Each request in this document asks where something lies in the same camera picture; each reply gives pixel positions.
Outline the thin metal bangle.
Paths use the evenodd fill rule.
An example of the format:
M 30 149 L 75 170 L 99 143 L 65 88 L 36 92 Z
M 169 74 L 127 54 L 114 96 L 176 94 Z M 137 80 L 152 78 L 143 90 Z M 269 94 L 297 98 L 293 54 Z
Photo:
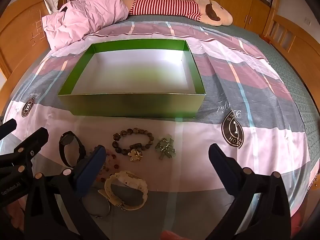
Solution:
M 108 200 L 94 187 L 91 187 L 82 197 L 82 203 L 88 213 L 95 218 L 105 218 L 110 213 Z

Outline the black wristwatch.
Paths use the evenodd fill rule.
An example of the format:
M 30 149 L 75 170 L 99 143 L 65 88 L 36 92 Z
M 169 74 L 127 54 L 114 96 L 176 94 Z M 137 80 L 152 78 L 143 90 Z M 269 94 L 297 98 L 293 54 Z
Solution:
M 84 160 L 86 157 L 86 149 L 80 139 L 72 132 L 67 131 L 61 135 L 59 140 L 59 155 L 64 165 L 67 167 L 73 168 L 75 166 L 75 146 L 74 143 L 78 144 L 78 157 L 76 160 L 76 164 L 80 161 Z

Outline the cream white wristwatch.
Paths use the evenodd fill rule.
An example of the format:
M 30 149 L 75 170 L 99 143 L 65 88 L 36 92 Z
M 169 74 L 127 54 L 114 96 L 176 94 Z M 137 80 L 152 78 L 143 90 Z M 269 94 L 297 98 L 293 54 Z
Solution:
M 140 191 L 143 196 L 143 202 L 137 206 L 130 206 L 125 204 L 125 202 L 114 194 L 111 189 L 111 184 L 113 181 L 118 180 L 125 186 L 131 189 Z M 148 185 L 146 181 L 139 178 L 134 173 L 130 171 L 120 171 L 109 176 L 109 178 L 104 183 L 104 188 L 99 189 L 98 193 L 105 197 L 112 205 L 121 208 L 124 211 L 135 211 L 141 209 L 148 199 Z

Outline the green metal pendant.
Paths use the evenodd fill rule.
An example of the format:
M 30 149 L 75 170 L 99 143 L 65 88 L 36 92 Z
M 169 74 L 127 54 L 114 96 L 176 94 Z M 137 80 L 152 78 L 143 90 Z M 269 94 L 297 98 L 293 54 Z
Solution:
M 163 160 L 165 157 L 170 159 L 176 156 L 172 137 L 163 137 L 157 142 L 155 150 L 159 153 L 159 160 Z

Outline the wooden headboard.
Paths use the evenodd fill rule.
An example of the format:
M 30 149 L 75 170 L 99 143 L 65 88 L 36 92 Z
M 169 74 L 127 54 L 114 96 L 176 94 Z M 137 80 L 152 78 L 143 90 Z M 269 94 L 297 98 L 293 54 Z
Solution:
M 1 110 L 21 77 L 48 48 L 41 18 L 48 14 L 44 0 L 16 0 L 1 16 Z

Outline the pink grey patterned bedsheet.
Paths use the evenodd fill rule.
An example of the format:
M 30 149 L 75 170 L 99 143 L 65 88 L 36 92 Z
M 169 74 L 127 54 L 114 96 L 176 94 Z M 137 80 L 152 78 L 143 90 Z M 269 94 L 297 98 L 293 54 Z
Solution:
M 204 84 L 206 95 L 191 118 L 139 118 L 74 115 L 58 93 L 77 61 L 94 43 L 156 38 L 185 40 Z M 37 128 L 49 139 L 33 160 L 33 169 L 53 175 L 63 169 L 59 137 L 74 132 L 86 150 L 101 144 L 109 154 L 112 135 L 142 128 L 155 140 L 170 136 L 176 156 L 159 160 L 154 148 L 132 163 L 117 155 L 104 172 L 129 170 L 146 180 L 149 193 L 143 208 L 114 208 L 98 220 L 112 239 L 158 239 L 168 229 L 191 239 L 208 235 L 231 205 L 208 158 L 212 143 L 240 165 L 268 175 L 278 171 L 291 213 L 301 206 L 313 176 L 308 129 L 317 115 L 313 101 L 285 60 L 257 35 L 234 26 L 207 27 L 193 23 L 132 17 L 49 53 L 27 75 L 5 110 L 16 130 L 1 143 L 8 153 Z

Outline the pink pillow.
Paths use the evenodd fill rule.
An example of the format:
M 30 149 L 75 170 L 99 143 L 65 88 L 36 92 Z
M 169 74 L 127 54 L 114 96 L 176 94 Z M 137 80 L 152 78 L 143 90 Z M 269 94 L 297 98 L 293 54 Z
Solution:
M 59 50 L 127 19 L 128 14 L 122 0 L 73 0 L 59 11 L 43 16 L 42 27 L 51 50 Z

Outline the green cardboard box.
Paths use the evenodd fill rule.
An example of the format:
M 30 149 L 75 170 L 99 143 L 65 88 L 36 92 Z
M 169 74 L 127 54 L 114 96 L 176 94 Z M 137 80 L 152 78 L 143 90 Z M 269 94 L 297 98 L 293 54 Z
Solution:
M 74 115 L 188 118 L 206 91 L 185 40 L 156 38 L 94 43 L 58 96 Z

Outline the wooden footboard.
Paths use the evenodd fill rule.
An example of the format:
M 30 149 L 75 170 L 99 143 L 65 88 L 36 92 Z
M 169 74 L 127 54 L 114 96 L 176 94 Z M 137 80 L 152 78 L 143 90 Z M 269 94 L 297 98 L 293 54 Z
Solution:
M 281 53 L 308 89 L 319 108 L 319 43 L 292 21 L 269 13 L 262 37 Z

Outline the striped plush doll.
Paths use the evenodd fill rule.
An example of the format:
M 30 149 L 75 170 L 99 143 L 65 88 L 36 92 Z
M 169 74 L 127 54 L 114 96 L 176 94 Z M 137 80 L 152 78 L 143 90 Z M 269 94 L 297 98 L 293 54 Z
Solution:
M 130 15 L 182 16 L 212 26 L 229 26 L 232 15 L 213 0 L 122 0 Z

